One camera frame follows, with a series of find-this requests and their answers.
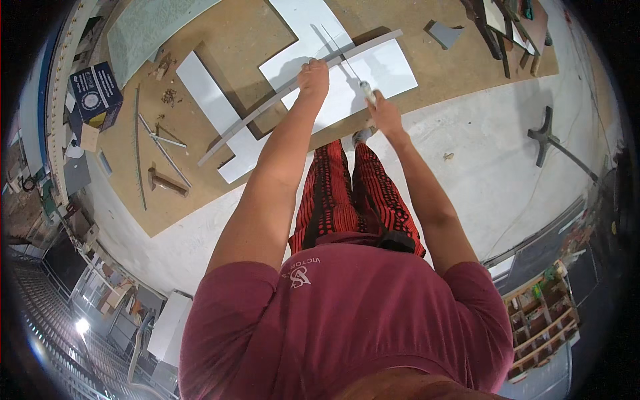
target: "sock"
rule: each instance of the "sock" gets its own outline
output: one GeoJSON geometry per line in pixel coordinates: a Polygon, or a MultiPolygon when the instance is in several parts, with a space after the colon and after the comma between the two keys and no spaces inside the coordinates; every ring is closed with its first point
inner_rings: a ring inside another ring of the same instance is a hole
{"type": "Polygon", "coordinates": [[[367,143],[367,139],[369,139],[373,135],[371,128],[362,129],[359,132],[356,132],[351,137],[351,142],[353,143],[353,148],[355,148],[358,143],[367,143]]]}

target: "white floor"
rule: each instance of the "white floor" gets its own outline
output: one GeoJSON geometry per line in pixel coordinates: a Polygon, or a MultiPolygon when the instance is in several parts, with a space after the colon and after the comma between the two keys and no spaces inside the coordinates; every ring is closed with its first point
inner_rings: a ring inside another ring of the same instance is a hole
{"type": "MultiPolygon", "coordinates": [[[[605,127],[606,140],[597,135],[600,122],[591,100],[595,85],[577,20],[573,19],[572,35],[562,4],[542,3],[549,13],[559,75],[472,93],[403,116],[405,128],[453,201],[480,259],[502,253],[544,227],[590,185],[587,175],[557,150],[550,150],[543,168],[536,167],[538,144],[527,137],[527,130],[541,127],[545,106],[554,108],[554,134],[597,173],[621,137],[615,103],[609,104],[616,116],[605,127]],[[453,158],[444,160],[448,153],[453,158]]],[[[353,147],[350,140],[343,143],[352,166],[353,147]]],[[[409,203],[402,169],[386,139],[378,133],[368,144],[409,203]]],[[[102,246],[158,291],[195,293],[244,186],[149,238],[116,196],[95,157],[88,160],[93,182],[84,200],[94,211],[102,246]]]]}

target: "light fixture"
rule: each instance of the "light fixture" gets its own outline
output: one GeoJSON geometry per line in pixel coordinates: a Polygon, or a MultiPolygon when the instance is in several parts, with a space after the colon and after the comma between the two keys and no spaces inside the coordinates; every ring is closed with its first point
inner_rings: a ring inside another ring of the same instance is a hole
{"type": "Polygon", "coordinates": [[[76,322],[76,330],[81,335],[84,335],[84,333],[89,330],[89,322],[84,318],[80,319],[76,322]]]}

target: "hand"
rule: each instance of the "hand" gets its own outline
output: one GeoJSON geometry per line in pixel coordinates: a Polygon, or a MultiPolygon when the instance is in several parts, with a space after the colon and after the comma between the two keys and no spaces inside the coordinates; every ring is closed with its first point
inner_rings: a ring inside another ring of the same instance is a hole
{"type": "Polygon", "coordinates": [[[376,105],[371,104],[369,99],[366,99],[366,101],[369,112],[378,129],[390,140],[404,134],[402,118],[398,108],[390,101],[387,101],[379,90],[374,90],[373,94],[376,96],[376,105]]]}
{"type": "Polygon", "coordinates": [[[312,58],[302,64],[302,71],[298,74],[300,96],[310,97],[324,102],[329,92],[329,68],[325,60],[312,58]]]}

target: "cross-shaped metal base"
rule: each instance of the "cross-shaped metal base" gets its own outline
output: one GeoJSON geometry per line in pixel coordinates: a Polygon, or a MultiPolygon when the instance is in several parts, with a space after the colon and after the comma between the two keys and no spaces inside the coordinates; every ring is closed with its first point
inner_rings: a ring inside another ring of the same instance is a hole
{"type": "Polygon", "coordinates": [[[565,149],[560,144],[560,139],[556,138],[551,131],[551,120],[554,116],[554,110],[547,106],[545,110],[545,123],[542,124],[542,128],[538,131],[534,131],[529,129],[527,136],[531,139],[537,140],[540,143],[540,151],[538,151],[538,159],[536,160],[536,166],[542,168],[542,164],[545,162],[545,156],[547,155],[547,150],[549,149],[549,145],[554,146],[562,153],[564,153],[567,157],[569,157],[574,163],[578,164],[583,171],[593,179],[593,182],[598,182],[598,176],[593,173],[582,161],[580,161],[576,156],[574,156],[569,150],[565,149]]]}

